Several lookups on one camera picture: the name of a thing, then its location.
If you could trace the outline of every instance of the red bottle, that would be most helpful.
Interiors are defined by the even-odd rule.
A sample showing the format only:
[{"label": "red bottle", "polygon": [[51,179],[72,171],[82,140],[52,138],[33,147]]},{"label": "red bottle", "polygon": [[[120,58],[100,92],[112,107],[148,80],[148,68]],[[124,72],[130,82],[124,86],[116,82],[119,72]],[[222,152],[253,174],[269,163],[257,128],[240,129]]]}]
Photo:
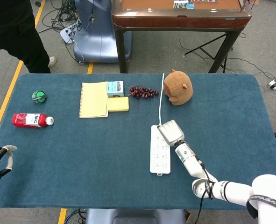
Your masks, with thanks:
[{"label": "red bottle", "polygon": [[54,123],[54,118],[43,113],[15,113],[11,123],[17,127],[46,127]]}]

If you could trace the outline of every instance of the green object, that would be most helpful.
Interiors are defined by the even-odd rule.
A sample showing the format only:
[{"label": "green object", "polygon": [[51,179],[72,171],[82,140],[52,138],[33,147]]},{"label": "green object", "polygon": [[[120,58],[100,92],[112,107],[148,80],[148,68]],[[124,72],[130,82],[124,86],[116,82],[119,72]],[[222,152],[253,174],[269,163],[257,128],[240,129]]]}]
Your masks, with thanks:
[{"label": "green object", "polygon": [[32,94],[32,100],[38,104],[42,104],[46,100],[46,95],[43,91],[35,91]]}]

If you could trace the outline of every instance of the red grapes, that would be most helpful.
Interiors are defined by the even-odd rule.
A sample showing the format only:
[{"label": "red grapes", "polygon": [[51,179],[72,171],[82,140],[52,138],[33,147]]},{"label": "red grapes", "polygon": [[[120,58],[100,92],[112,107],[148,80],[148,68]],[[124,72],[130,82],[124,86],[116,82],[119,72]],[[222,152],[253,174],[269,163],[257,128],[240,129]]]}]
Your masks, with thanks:
[{"label": "red grapes", "polygon": [[154,96],[158,96],[160,93],[157,90],[153,90],[151,88],[147,89],[147,87],[141,87],[139,88],[138,86],[131,86],[129,89],[129,96],[132,96],[136,99],[144,98],[153,98]]}]

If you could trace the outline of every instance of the person's leg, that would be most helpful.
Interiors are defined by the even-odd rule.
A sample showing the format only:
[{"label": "person's leg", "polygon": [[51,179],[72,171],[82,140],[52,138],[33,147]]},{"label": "person's leg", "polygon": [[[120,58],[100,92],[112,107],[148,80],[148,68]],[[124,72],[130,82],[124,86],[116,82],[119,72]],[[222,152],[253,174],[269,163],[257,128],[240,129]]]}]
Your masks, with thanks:
[{"label": "person's leg", "polygon": [[35,29],[34,16],[0,34],[0,49],[22,60],[30,73],[50,73],[50,58]]}]

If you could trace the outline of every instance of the table leg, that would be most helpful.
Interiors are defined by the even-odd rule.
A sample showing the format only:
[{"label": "table leg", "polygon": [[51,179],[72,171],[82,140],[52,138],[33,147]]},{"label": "table leg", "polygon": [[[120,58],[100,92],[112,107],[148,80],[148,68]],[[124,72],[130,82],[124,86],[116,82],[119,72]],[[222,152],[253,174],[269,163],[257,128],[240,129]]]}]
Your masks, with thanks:
[{"label": "table leg", "polygon": [[115,30],[119,70],[120,70],[120,73],[127,73],[123,33],[124,32],[122,30]]},{"label": "table leg", "polygon": [[228,55],[228,52],[232,48],[234,42],[239,37],[241,31],[230,31],[228,32],[225,40],[223,41],[219,51],[217,52],[217,55],[214,59],[214,63],[211,66],[211,69],[209,69],[208,73],[216,73],[223,63],[225,57]]}]

